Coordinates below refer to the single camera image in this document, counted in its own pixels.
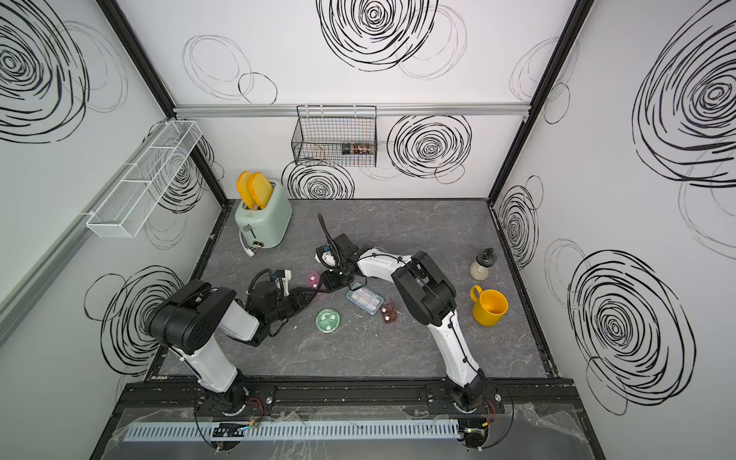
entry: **white wire shelf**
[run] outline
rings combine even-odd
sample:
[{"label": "white wire shelf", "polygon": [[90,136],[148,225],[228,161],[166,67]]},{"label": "white wire shelf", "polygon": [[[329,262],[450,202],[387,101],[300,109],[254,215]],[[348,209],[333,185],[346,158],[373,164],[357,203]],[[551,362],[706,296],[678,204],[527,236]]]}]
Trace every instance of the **white wire shelf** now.
[{"label": "white wire shelf", "polygon": [[101,238],[135,237],[201,137],[195,121],[167,121],[92,213],[87,228]]}]

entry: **mint green toaster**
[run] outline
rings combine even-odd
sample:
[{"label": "mint green toaster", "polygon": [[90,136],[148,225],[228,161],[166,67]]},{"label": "mint green toaster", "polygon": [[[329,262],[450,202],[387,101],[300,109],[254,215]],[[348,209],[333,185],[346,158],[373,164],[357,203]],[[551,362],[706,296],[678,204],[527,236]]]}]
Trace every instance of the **mint green toaster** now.
[{"label": "mint green toaster", "polygon": [[281,242],[291,220],[291,203],[280,183],[274,186],[265,209],[248,209],[243,200],[235,211],[235,222],[243,239],[251,247],[274,247]]}]

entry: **gray marble countertop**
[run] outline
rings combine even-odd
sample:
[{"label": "gray marble countertop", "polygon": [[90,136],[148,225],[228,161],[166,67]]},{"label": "gray marble countertop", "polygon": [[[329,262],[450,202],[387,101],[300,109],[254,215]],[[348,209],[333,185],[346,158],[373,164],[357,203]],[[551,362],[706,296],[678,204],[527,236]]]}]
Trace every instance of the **gray marble countertop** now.
[{"label": "gray marble countertop", "polygon": [[[291,222],[281,244],[260,250],[253,258],[246,255],[238,241],[233,210],[202,279],[213,286],[235,289],[245,297],[258,271],[290,269],[291,286],[307,286],[310,272],[324,269],[314,260],[314,249],[325,243],[316,217],[320,212],[333,237],[345,233],[359,247],[380,247],[394,254],[427,252],[457,289],[459,322],[470,352],[486,376],[545,377],[483,200],[293,200],[291,206]],[[468,268],[482,247],[495,248],[499,260],[485,281],[476,282]],[[475,284],[496,289],[509,300],[509,312],[492,328],[473,318],[469,293]],[[444,361],[429,329],[411,317],[395,286],[370,278],[368,287],[393,299],[399,312],[396,322],[384,324],[378,315],[362,311],[345,298],[346,290],[342,289],[319,294],[276,337],[266,338],[259,347],[235,342],[219,330],[216,339],[245,375],[444,377]],[[314,324],[323,308],[340,313],[340,326],[332,333],[320,333]],[[159,375],[188,373],[171,353],[159,371]]]}]

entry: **black circle drawing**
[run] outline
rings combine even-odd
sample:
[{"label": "black circle drawing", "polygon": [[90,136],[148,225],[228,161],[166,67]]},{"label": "black circle drawing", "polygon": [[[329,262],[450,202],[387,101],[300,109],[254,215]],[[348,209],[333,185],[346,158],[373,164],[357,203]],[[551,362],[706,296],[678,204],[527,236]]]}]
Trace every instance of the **black circle drawing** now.
[{"label": "black circle drawing", "polygon": [[156,249],[170,250],[184,238],[186,221],[186,213],[172,213],[157,206],[146,219],[144,232]]},{"label": "black circle drawing", "polygon": [[438,5],[426,42],[411,57],[399,62],[399,68],[413,78],[435,79],[455,67],[466,48],[465,21],[452,8]]},{"label": "black circle drawing", "polygon": [[[511,90],[514,97],[521,101],[531,102],[558,40],[559,37],[552,37],[537,43],[519,59],[511,78],[509,78],[509,90]],[[562,70],[555,79],[555,85],[547,96],[545,121],[549,124],[555,124],[562,120],[570,106],[570,89],[567,82],[573,75],[579,52],[580,49],[576,41],[567,54]]]},{"label": "black circle drawing", "polygon": [[[585,252],[574,241],[559,238],[547,247],[545,251],[545,278],[547,287],[557,299],[560,305],[567,306],[567,300],[570,298],[568,292],[570,290],[570,280],[573,274],[585,259]],[[578,305],[570,305],[570,308],[577,308]]]},{"label": "black circle drawing", "polygon": [[[254,91],[253,88],[259,88],[259,91]],[[278,97],[278,88],[273,80],[258,72],[242,74],[238,78],[238,92],[250,104],[273,104]]]},{"label": "black circle drawing", "polygon": [[593,356],[588,360],[585,367],[585,381],[588,389],[598,404],[603,406],[610,414],[624,415],[629,408],[629,400],[618,394],[616,388],[623,388],[623,381],[619,376],[615,376],[615,384],[611,383],[605,375],[598,370],[599,366],[603,366],[603,360],[598,356]]},{"label": "black circle drawing", "polygon": [[[163,182],[171,177],[171,183]],[[152,184],[154,190],[161,194],[158,204],[172,213],[187,213],[194,209],[205,193],[199,169],[191,158],[185,158],[179,152],[174,152],[164,163],[159,178],[161,180]]]},{"label": "black circle drawing", "polygon": [[0,139],[66,139],[82,123],[90,91],[79,47],[46,2],[3,2],[0,9]]},{"label": "black circle drawing", "polygon": [[617,250],[589,255],[570,281],[567,304],[579,305],[568,315],[590,371],[627,401],[655,406],[690,382],[693,330],[677,296],[639,258]]},{"label": "black circle drawing", "polygon": [[108,273],[87,289],[84,312],[100,323],[102,357],[118,374],[144,375],[158,342],[146,334],[146,316],[184,286],[171,269],[151,265],[125,278]]},{"label": "black circle drawing", "polygon": [[382,71],[424,44],[437,0],[316,0],[316,9],[322,35],[337,57],[362,71]]},{"label": "black circle drawing", "polygon": [[189,79],[211,96],[230,101],[245,99],[251,104],[276,102],[276,84],[266,75],[254,72],[240,46],[227,37],[190,38],[182,50],[182,63]]},{"label": "black circle drawing", "polygon": [[391,128],[387,144],[393,146],[389,158],[397,170],[425,179],[447,176],[442,182],[452,183],[460,179],[453,172],[470,154],[472,140],[463,116],[404,116]]},{"label": "black circle drawing", "polygon": [[[197,146],[215,175],[219,175],[218,180],[221,180],[224,176],[224,169],[215,161],[215,154],[210,143],[202,136]],[[162,160],[166,159],[166,162],[161,173],[151,184],[150,193],[155,199],[160,197],[158,205],[162,208],[175,214],[187,213],[194,209],[205,191],[209,191],[209,187],[191,158],[185,159],[182,152],[179,151],[174,151],[171,157],[167,158],[162,156]]]},{"label": "black circle drawing", "polygon": [[736,187],[736,1],[708,1],[675,32],[639,88],[631,130],[657,174]]},{"label": "black circle drawing", "polygon": [[562,120],[570,107],[570,89],[563,82],[559,82],[552,87],[550,96],[545,103],[545,121],[549,124],[555,124]]},{"label": "black circle drawing", "polygon": [[[529,188],[539,188],[534,195]],[[544,188],[539,176],[530,176],[524,186],[515,185],[503,195],[498,218],[509,240],[514,260],[520,269],[531,262],[539,242],[537,209],[542,204]]]},{"label": "black circle drawing", "polygon": [[[128,97],[128,73],[117,48],[92,26],[77,21],[64,21],[64,26],[88,63],[87,108],[107,113],[123,107]],[[90,63],[100,63],[100,66],[92,67]],[[76,97],[79,98],[79,83],[75,82],[74,86],[77,89]]]},{"label": "black circle drawing", "polygon": [[[207,161],[207,164],[210,165],[210,169],[212,169],[217,180],[222,181],[222,178],[225,177],[225,170],[220,163],[215,161],[215,151],[207,139],[205,139],[205,136],[199,138],[197,146],[199,147],[199,151],[202,153],[202,156],[205,158],[205,161]],[[206,191],[210,191],[207,181],[205,181],[205,178],[202,177],[201,174],[199,175],[199,185]]]},{"label": "black circle drawing", "polygon": [[355,182],[342,166],[316,158],[292,161],[281,172],[281,184],[293,199],[351,199]]}]

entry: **green petri dish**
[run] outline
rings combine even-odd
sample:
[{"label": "green petri dish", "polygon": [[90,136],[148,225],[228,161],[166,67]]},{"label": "green petri dish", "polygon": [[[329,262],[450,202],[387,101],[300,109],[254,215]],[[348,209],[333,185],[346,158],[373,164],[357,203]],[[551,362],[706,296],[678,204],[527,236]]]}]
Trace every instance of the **green petri dish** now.
[{"label": "green petri dish", "polygon": [[325,308],[317,314],[314,321],[319,332],[329,333],[340,326],[340,314],[332,308]]}]

